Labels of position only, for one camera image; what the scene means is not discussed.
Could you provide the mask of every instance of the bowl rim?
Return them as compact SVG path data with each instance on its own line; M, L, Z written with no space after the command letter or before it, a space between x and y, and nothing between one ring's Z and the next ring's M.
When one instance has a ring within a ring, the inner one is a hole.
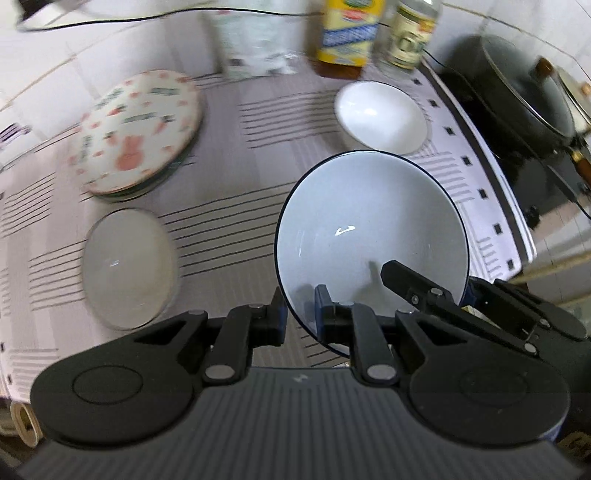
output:
M281 281L281 275L280 275L280 272L279 272L279 262L277 260L277 258L278 258L278 256L277 256L277 244L278 244L278 239L279 239L279 230L281 228L281 221L283 220L283 215L285 214L285 210L287 208L287 205L289 204L289 202L291 200L291 197L296 192L296 190L298 189L298 187L302 184L302 182L308 176L310 176L312 174L312 172L314 172L315 170L317 170L318 168L320 168L322 165L328 163L329 161L334 160L335 158L344 157L345 155L359 154L359 153L380 153L380 154L388 155L390 157L394 157L397 160L403 160L403 161L411 164L413 167L416 167L417 169L419 169L420 171L422 171L425 175L427 175L427 177L429 177L432 181L435 182L435 184L445 194L445 196L447 197L447 199L449 200L449 202L453 206L453 209L456 211L457 217L460 220L460 225L462 226L462 232L464 234L464 240L465 240L465 245L466 245L466 275L465 275L466 279L465 279L465 282L464 282L464 289L463 289L462 296L461 296L461 298L459 300L459 304L462 303L462 300L464 299L464 297L466 295L466 289L467 289L467 286L468 286L468 280L470 278L470 243L468 241L468 234L467 234L467 231L466 231L466 225L464 224L464 220L462 219L462 216L460 214L460 210L457 207L457 205L455 204L455 202L453 201L452 197L448 194L447 190L445 188L443 188L443 186L441 185L441 183L439 183L437 181L437 179L435 177L433 177L433 175L431 175L427 170L425 170L424 168L422 168L421 166L417 165L416 163L412 162L411 160L409 160L407 158L404 158L404 157L402 157L400 155L396 155L394 153L385 152L385 151L382 151L382 150L353 150L353 151L348 151L348 152L342 152L342 153L337 153L336 155L333 155L331 157L325 158L321 162L317 163L314 167L312 167L310 170L308 170L302 176L302 178L300 178L297 181L297 183L293 186L293 188L291 189L289 195L285 199L285 202L284 202L283 206L281 207L281 212L279 214L279 217L277 219L277 225L275 227L275 240L273 242L273 259L274 259L274 262L275 262L275 275L277 276L277 281L279 283L279 288L281 290L281 294L283 295L283 298L285 299L285 302L287 303L288 310L291 312L291 314L296 319L296 321L304 328L304 330L306 331L306 333L308 333L316 342L318 342L319 344L321 344L322 346L324 346L325 348L327 348L331 352L336 353L337 355L340 355L340 356L345 357L345 358L348 358L349 355L345 355L343 352L338 351L334 347L330 346L330 344L320 343L318 341L317 336L314 334L314 332L312 332L310 330L310 328L307 326L307 324L300 319L299 315L296 313L296 310L291 305L291 302L289 301L289 299L288 299L288 297L286 295L285 287L283 286L283 282Z
M88 242L90 241L93 233L95 232L95 230L97 229L97 227L107 218L110 217L111 215L113 215L114 213L119 213L119 212L123 212L125 210L137 210L139 213L145 214L148 217L151 217L153 220L156 221L156 223L160 226L160 228L162 228L163 232L166 234L166 237L168 239L168 244L170 246L171 249L171 259L173 260L173 284L171 285L170 291L168 292L168 297L166 299L166 301L164 302L164 304L160 307L160 309L158 310L158 312L156 312L155 315L153 315L152 318L150 318L150 320L147 320L145 323L138 325L136 327L131 327L131 328L121 328L117 325L113 325L111 322L109 322L107 319L105 319L101 314L98 313L98 311L96 310L95 306L93 305L93 303L90 301L89 296L87 295L87 290L85 288L85 275L84 275L84 265L86 262L86 251L87 251L87 246L88 246ZM146 325L148 325L149 323L153 322L154 320L158 319L160 316L162 316L167 310L168 308L172 305L177 293L178 293L178 288L179 288L179 266L178 266L178 254L177 254L177 249L174 246L174 243L170 237L170 234L166 231L166 229L162 226L162 224L160 223L160 221L158 220L158 217L150 212L149 210L146 210L144 208L140 208L140 207L123 207L117 210L113 210L112 212L107 213L106 215L103 215L99 220L97 220L95 222L95 224L90 228L90 230L88 231L88 234L86 235L86 239L85 239L85 244L84 244L84 251L82 252L82 261L80 263L80 278L81 278L81 283L82 283L82 290L84 292L84 300L85 303L88 305L90 311L92 312L93 316L95 319L97 319L98 321L100 321L104 326L106 326L107 328L111 329L111 330L115 330L118 332L133 332L135 330L138 330Z
M348 90L350 90L351 88L354 88L356 86L359 86L361 84L368 84L368 83L379 83L381 85L385 85L387 87L393 88L395 90L399 90L400 92L402 92L405 96L407 96L409 98L410 101L412 101L412 103L418 108L418 110L421 112L421 116L423 117L423 119L425 120L425 125L427 127L427 134L425 135L425 138L423 139L422 143L419 145L418 148L411 150L409 152L403 152L403 153L393 153L393 152L385 152L385 153L390 153L392 155L410 155L413 153L418 152L419 150L421 150L424 145L427 143L427 141L429 140L429 138L431 137L431 122L429 122L429 120L427 119L427 116L425 115L425 112L423 112L423 109L421 108L421 106L404 90L402 90L399 87L396 87L394 85L390 85L389 83L385 83L385 82L377 82L376 80L359 80L357 82L352 82L349 83L348 85L345 85L344 87L342 87L336 94L335 96L335 102L334 102L334 111L335 111L335 117L337 119L337 122L339 123L339 126L345 130L345 132L351 137L353 138L356 142L360 143L361 145L363 145L365 148L369 149L369 150L374 150L376 152L383 152L384 150L378 150L374 147L371 147L370 145L368 145L365 142L362 142L356 135L354 135L351 130L349 129L349 127L347 127L345 125L344 119L342 118L341 114L340 114L340 109L338 108L339 105L341 104L341 102L343 101L343 96L347 93Z

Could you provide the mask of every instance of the floral plate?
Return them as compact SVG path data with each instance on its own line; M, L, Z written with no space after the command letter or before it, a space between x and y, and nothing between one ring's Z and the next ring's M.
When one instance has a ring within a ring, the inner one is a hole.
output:
M169 70L122 82L82 117L77 152L69 158L94 194L122 192L173 161L203 116L202 93L191 78Z

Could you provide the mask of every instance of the black cord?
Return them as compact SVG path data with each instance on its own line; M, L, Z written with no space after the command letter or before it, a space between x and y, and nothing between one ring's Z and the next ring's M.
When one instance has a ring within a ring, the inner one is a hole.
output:
M61 30L62 28L70 28L70 27L79 27L82 25L96 25L96 24L103 24L103 23L132 23L132 22L143 22L145 20L154 20L155 18L162 18L168 15L178 14L181 12L194 12L194 11L225 11L225 12L247 12L247 13L254 13L254 14L267 14L267 15L277 15L279 17L310 17L312 15L321 15L321 13L311 13L311 14L286 14L280 12L269 12L265 10L257 10L254 8L233 8L233 7L190 7L190 8L181 8L178 10L171 10L165 13L156 14L156 15L148 15L146 17L133 17L133 18L103 18L99 20L87 20L84 22L76 22L71 24L64 24L64 25L56 25L54 27L43 27L43 28L29 28L23 25L23 18L21 17L20 20L16 24L16 28L20 32L47 32L51 30Z
M570 186L566 183L566 181L558 174L558 172L556 172L555 169L553 169L552 167L550 167L549 165L547 165L541 158L540 156L530 147L530 145L521 138L521 136L515 132L515 130L513 130L509 125L507 125L502 119L500 119L497 114L495 112L493 112L488 105L486 104L486 102L482 99L482 97L480 96L480 94L476 91L476 89L472 86L472 84L468 81L468 79L462 75L460 72L458 72L456 69L449 67L445 64L443 64L442 62L440 62L439 60L437 60L433 55L431 55L431 53L429 53L427 50L425 50L425 53L431 57L431 59L437 63L438 65L441 65L441 67L452 71L453 73L455 73L456 75L458 75L468 86L468 88L472 91L472 93L474 94L474 96L478 99L478 101L484 106L484 108L488 111L488 113L490 115L492 115L492 117L499 122L501 125L503 125L508 131L511 132L511 134L521 143L521 145L523 145L527 151L531 154L531 156L536 159L538 162L540 162L540 164L542 165L542 167L544 168L544 170L546 171L546 173L548 175L550 175L551 177L555 178L555 182L554 184L558 187L558 189L564 194L564 196L566 197L566 199L572 203L574 203L577 207L579 207L579 209L581 210L581 212L583 212L583 214L585 215L585 217L587 217L589 220L591 220L591 215L589 213L587 213L587 210L585 210L585 208L579 203L579 200L577 198L577 194L570 188Z

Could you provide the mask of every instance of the rabbit pattern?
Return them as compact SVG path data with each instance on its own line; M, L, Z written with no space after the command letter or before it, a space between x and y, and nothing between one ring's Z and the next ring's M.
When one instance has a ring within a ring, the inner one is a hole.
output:
M124 138L121 153L115 161L118 170L133 170L142 164L144 161L144 152L141 149L143 142L143 135L127 135Z

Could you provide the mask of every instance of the paper towel roll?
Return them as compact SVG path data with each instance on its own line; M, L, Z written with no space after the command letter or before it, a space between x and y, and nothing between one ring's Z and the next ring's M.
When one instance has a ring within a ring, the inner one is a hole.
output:
M25 445L35 448L43 438L43 432L31 406L25 403L12 402L10 415L21 440Z

